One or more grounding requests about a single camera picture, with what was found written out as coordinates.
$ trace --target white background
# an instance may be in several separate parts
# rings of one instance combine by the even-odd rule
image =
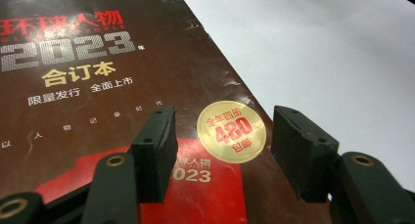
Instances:
[[[297,109],[415,191],[415,6],[185,0],[270,117]]]

